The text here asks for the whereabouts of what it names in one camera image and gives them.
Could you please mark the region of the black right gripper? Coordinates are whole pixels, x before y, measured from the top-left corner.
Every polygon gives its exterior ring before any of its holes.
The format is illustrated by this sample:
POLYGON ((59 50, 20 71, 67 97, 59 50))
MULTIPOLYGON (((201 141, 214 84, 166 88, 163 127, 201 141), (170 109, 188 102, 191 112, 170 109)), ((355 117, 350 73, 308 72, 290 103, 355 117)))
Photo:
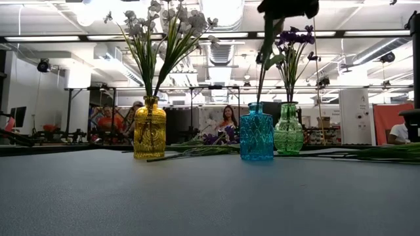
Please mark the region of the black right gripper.
POLYGON ((273 18, 313 18, 319 12, 319 0, 262 0, 257 11, 273 18))

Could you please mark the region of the green glass vase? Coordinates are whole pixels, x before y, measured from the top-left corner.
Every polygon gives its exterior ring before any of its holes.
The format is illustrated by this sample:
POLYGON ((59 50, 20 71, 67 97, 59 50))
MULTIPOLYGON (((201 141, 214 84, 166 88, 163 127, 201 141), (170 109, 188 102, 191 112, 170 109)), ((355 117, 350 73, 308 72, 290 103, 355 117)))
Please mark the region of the green glass vase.
POLYGON ((296 102, 281 104, 280 119, 274 127, 274 146, 279 154, 299 154, 304 134, 297 118, 296 102))

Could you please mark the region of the blue glass vase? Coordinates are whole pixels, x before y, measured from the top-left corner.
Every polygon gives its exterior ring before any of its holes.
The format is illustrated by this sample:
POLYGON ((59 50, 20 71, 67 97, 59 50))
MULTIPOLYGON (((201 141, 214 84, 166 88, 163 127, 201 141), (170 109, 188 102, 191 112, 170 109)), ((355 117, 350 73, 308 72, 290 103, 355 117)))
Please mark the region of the blue glass vase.
POLYGON ((262 102, 251 102, 248 108, 249 113, 240 117, 240 157, 248 161, 273 160, 273 117, 263 112, 262 102))

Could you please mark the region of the yellow glass vase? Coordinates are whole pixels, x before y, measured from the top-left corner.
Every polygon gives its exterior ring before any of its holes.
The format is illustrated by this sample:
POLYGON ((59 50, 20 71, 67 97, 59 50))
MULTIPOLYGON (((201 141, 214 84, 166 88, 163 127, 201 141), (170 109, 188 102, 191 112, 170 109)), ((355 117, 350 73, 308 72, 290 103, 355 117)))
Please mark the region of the yellow glass vase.
POLYGON ((158 107, 157 96, 145 96, 144 106, 135 113, 133 148, 135 159, 164 157, 166 147, 166 112, 158 107))

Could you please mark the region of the black overhead light beam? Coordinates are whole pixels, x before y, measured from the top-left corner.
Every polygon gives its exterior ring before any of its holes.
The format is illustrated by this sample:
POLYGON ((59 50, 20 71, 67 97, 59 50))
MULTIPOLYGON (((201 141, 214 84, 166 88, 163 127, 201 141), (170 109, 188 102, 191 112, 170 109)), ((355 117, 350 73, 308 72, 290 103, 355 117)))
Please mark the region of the black overhead light beam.
MULTIPOLYGON (((335 30, 315 31, 315 37, 319 39, 350 39, 350 38, 397 38, 410 37, 407 29, 386 30, 335 30)), ((258 40, 264 38, 262 31, 232 31, 205 33, 201 39, 210 35, 221 40, 258 40)), ((1 36, 0 43, 98 43, 124 41, 121 33, 104 35, 14 35, 1 36)))

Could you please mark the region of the storage shelf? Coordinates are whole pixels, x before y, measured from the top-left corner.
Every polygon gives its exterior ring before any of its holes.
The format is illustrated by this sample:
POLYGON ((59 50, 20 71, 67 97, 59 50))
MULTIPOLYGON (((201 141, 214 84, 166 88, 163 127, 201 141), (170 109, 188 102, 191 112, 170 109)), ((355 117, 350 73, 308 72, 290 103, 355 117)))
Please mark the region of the storage shelf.
POLYGON ((341 130, 339 127, 318 128, 310 127, 304 129, 304 143, 306 145, 341 145, 341 130))

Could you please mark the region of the orange partition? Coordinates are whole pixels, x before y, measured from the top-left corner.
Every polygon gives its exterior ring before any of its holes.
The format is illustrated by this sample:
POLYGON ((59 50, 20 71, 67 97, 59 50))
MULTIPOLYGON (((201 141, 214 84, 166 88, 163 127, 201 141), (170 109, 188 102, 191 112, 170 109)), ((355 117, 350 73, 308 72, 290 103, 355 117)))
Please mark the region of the orange partition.
POLYGON ((386 144, 388 138, 387 131, 391 130, 394 125, 399 125, 404 122, 404 118, 399 116, 399 113, 413 108, 413 104, 373 105, 373 118, 377 145, 382 146, 383 144, 386 144))

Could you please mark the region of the black partition panel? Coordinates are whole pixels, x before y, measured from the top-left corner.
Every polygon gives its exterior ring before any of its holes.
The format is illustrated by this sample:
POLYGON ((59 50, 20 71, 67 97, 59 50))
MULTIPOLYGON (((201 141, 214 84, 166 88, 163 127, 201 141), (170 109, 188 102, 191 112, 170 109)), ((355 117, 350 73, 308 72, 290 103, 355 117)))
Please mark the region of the black partition panel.
POLYGON ((179 144, 195 137, 199 132, 198 108, 163 109, 166 112, 166 144, 179 144))

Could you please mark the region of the colourful patterned quilt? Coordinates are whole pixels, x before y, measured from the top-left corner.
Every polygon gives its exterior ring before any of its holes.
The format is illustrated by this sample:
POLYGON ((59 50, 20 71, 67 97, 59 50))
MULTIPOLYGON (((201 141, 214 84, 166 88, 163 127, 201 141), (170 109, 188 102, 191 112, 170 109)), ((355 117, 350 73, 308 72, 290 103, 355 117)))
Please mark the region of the colourful patterned quilt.
POLYGON ((102 118, 102 107, 92 106, 89 108, 88 130, 96 130, 98 122, 102 118))

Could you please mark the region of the silver ventilation duct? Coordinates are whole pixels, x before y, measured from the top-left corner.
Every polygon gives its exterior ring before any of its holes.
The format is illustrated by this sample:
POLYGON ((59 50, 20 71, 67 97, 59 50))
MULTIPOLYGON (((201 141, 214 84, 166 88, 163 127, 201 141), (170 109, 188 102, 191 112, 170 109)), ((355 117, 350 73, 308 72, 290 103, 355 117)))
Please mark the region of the silver ventilation duct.
MULTIPOLYGON (((206 18, 218 20, 211 31, 226 33, 238 31, 243 16, 245 0, 198 0, 201 11, 206 18)), ((209 47, 209 61, 214 66, 227 66, 234 55, 234 45, 209 47)))

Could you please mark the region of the black frame stand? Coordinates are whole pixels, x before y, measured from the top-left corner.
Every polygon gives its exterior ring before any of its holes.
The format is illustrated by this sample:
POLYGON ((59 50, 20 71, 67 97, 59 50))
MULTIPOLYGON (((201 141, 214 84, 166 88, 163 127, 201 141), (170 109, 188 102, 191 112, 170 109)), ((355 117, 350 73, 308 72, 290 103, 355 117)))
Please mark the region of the black frame stand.
POLYGON ((193 129, 194 127, 194 120, 193 120, 193 100, 195 96, 193 95, 194 90, 202 91, 203 89, 207 90, 223 90, 226 89, 230 91, 238 99, 238 115, 240 115, 240 95, 241 95, 241 88, 240 86, 222 86, 222 85, 208 85, 208 86, 198 86, 198 87, 186 87, 190 91, 190 128, 193 129))
POLYGON ((70 118, 71 118, 71 110, 72 110, 72 100, 82 91, 112 91, 114 93, 113 95, 113 101, 116 98, 116 87, 109 87, 108 85, 101 85, 101 86, 89 86, 86 88, 65 88, 65 91, 68 91, 68 105, 67 105, 67 115, 66 115, 66 128, 62 135, 63 138, 75 138, 77 136, 82 137, 81 133, 78 131, 70 132, 70 118))

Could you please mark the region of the black frame post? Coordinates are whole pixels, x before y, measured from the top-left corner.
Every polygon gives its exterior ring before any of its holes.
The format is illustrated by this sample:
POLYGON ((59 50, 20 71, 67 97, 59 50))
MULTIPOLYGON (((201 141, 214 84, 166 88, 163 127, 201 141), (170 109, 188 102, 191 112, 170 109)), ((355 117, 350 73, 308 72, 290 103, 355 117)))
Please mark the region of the black frame post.
POLYGON ((413 12, 405 28, 412 39, 414 108, 420 109, 420 12, 413 12))

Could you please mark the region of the black equipment mount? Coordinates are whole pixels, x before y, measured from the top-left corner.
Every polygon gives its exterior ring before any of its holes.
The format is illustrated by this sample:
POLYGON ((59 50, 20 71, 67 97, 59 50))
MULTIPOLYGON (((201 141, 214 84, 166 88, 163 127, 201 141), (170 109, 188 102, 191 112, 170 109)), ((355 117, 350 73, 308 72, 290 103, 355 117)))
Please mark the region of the black equipment mount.
POLYGON ((404 110, 398 115, 404 118, 410 142, 420 142, 420 109, 404 110))

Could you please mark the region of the black table frame rail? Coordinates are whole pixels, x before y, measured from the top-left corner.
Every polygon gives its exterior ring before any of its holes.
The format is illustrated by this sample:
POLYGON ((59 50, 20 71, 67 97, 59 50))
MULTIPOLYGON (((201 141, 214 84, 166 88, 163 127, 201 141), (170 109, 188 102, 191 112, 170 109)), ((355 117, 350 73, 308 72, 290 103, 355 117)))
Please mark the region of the black table frame rail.
MULTIPOLYGON (((367 145, 344 145, 344 146, 320 146, 320 145, 309 145, 303 146, 302 151, 318 151, 323 149, 369 149, 372 146, 367 145)), ((105 149, 111 151, 133 151, 132 146, 100 146, 96 144, 89 145, 63 145, 63 146, 0 146, 0 157, 11 157, 20 155, 41 155, 50 153, 65 153, 73 151, 90 151, 96 149, 105 149)))

